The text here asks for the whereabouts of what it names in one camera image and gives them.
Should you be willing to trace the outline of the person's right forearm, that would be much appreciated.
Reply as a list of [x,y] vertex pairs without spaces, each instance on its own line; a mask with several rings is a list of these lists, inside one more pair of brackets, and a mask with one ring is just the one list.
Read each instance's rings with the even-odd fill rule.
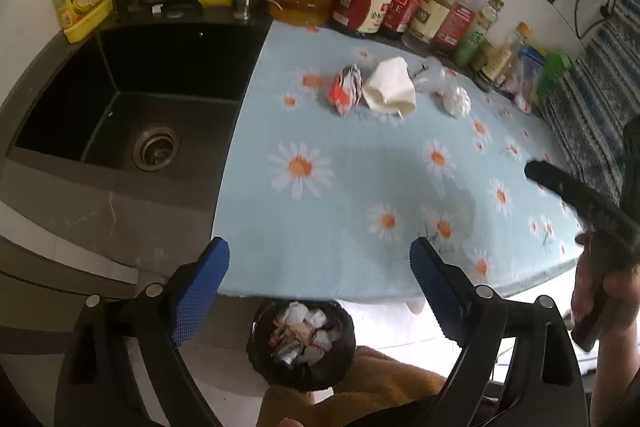
[[599,341],[596,381],[590,405],[591,426],[601,426],[615,411],[638,370],[636,323],[606,331]]

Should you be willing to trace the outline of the person's right hand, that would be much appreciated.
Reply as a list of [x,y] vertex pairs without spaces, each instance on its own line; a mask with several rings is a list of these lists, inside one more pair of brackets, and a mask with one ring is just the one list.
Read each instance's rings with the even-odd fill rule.
[[576,243],[584,250],[578,258],[575,289],[578,299],[572,297],[576,345],[589,351],[622,320],[631,323],[630,306],[622,298],[613,296],[606,285],[614,275],[639,272],[639,258],[612,236],[604,232],[582,232]]

